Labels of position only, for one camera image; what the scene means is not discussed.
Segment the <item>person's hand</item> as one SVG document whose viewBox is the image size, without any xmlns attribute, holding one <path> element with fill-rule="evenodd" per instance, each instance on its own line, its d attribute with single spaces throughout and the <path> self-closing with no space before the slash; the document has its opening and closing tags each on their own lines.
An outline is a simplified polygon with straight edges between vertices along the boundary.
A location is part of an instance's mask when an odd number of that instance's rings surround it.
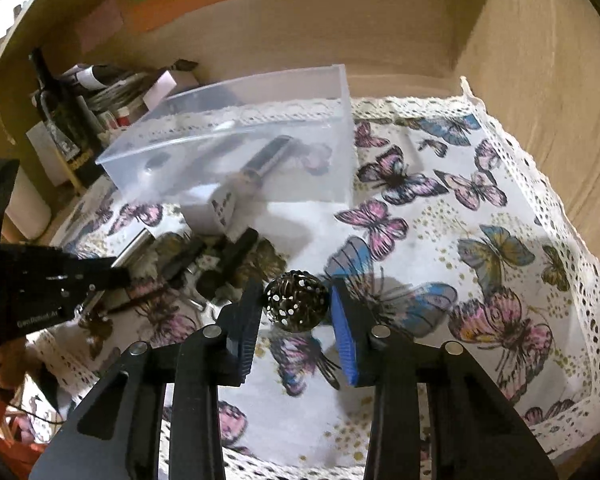
<svg viewBox="0 0 600 480">
<path fill-rule="evenodd" d="M 30 359 L 27 339 L 5 342 L 0 347 L 0 387 L 12 390 L 21 385 Z"/>
</svg>

